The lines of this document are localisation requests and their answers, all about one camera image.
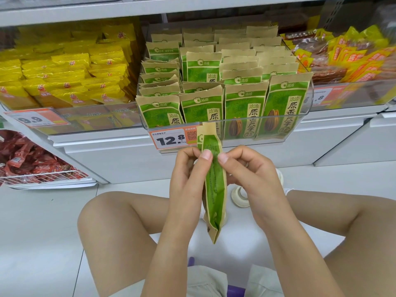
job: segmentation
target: hand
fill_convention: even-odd
[[[177,153],[170,183],[169,211],[164,229],[187,244],[199,221],[202,191],[212,160],[213,155],[210,150],[204,150],[201,153],[199,149],[189,147]]]
[[[246,146],[238,146],[217,157],[220,165],[231,174],[228,184],[241,185],[250,203],[256,223],[265,230],[272,218],[291,211],[272,161]]]

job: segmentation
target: shorts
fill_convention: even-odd
[[[227,297],[228,280],[223,272],[205,267],[188,267],[187,297]],[[144,279],[110,297],[140,297]],[[252,265],[245,297],[284,297],[276,271]]]

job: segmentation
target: white shelf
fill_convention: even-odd
[[[0,11],[0,27],[313,0],[123,0]]]

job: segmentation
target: person's right hand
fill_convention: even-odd
[[[217,160],[231,174],[228,183],[245,189],[253,217],[261,229],[265,230],[273,218],[293,213],[269,158],[246,146],[238,146],[219,154]]]

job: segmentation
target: bare leg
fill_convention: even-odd
[[[325,258],[346,297],[395,295],[395,201],[297,190],[287,198],[300,221],[346,237]]]
[[[78,231],[100,297],[108,297],[146,278],[162,231],[167,198],[107,192],[88,202]]]

